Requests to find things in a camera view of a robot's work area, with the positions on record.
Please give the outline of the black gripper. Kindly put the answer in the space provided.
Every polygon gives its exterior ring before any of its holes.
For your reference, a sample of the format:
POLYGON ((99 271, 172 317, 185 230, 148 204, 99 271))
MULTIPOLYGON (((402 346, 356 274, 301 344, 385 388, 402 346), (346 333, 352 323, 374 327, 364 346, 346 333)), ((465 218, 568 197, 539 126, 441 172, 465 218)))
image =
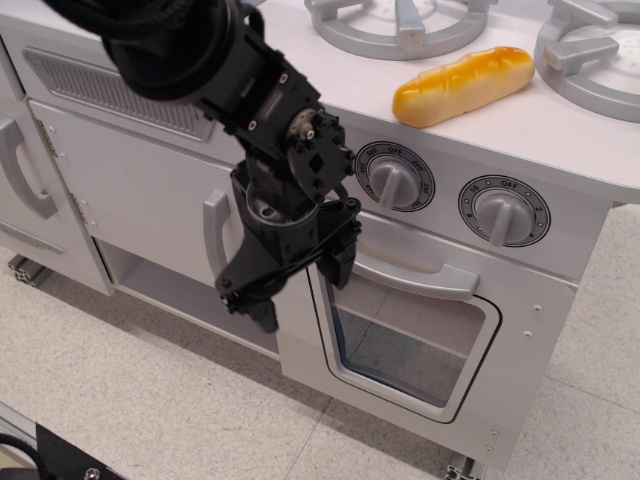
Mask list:
POLYGON ((324 202, 302 219, 267 222, 239 203, 244 238, 218 281, 222 304, 230 313, 248 315, 264 332, 278 329, 272 298, 290 277, 315 264, 338 290, 349 282, 356 258, 361 203, 354 197, 324 202))

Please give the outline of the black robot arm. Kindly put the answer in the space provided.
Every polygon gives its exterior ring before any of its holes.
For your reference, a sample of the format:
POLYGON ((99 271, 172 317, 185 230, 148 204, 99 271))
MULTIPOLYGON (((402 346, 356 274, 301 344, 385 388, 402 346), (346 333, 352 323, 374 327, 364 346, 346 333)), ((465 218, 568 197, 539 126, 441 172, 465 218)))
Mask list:
POLYGON ((216 278, 222 303, 266 332, 273 297, 310 265, 334 286, 351 275, 360 202, 344 180, 354 155, 317 90, 264 38, 260 11, 241 1, 54 1, 98 35, 140 96, 190 104, 219 121, 245 157, 231 174, 242 244, 216 278))

